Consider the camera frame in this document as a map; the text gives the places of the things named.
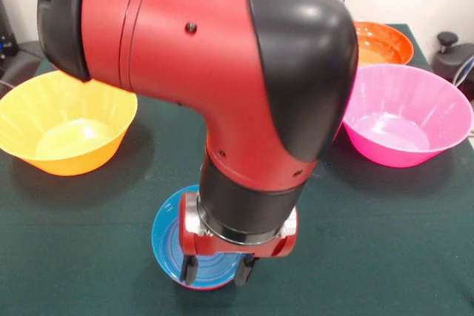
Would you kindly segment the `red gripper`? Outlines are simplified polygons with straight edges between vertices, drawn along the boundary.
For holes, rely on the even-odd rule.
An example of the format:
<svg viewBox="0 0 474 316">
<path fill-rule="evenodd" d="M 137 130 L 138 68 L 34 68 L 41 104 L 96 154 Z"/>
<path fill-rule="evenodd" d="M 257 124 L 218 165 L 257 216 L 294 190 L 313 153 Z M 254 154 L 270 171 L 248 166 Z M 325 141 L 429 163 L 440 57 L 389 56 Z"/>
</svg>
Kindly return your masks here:
<svg viewBox="0 0 474 316">
<path fill-rule="evenodd" d="M 191 286 L 198 274 L 196 255 L 244 253 L 234 274 L 237 286 L 245 285 L 259 258 L 282 258 L 291 253 L 298 236 L 298 211 L 293 209 L 278 234 L 260 244 L 241 244 L 227 241 L 211 230 L 198 213 L 198 195 L 182 194 L 178 203 L 178 241 L 184 254 L 179 280 Z"/>
</svg>

